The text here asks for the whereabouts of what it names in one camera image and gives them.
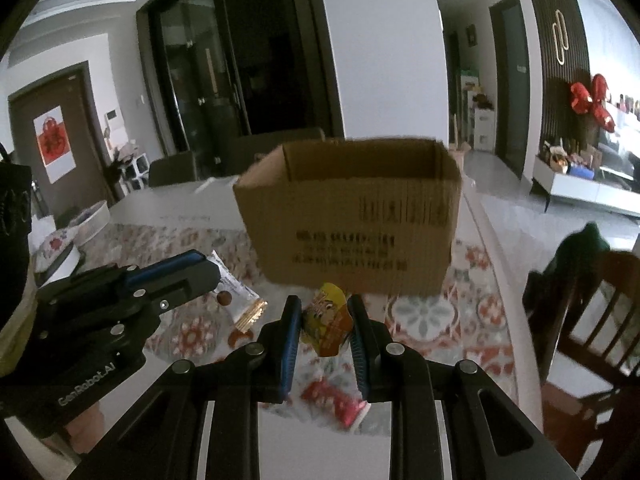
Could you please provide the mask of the left hand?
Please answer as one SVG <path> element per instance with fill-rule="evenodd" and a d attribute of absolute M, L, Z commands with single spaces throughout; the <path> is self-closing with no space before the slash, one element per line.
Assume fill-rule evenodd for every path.
<path fill-rule="evenodd" d="M 91 405 L 84 412 L 65 426 L 68 442 L 78 454 L 89 453 L 101 440 L 105 432 L 105 418 L 99 402 Z"/>

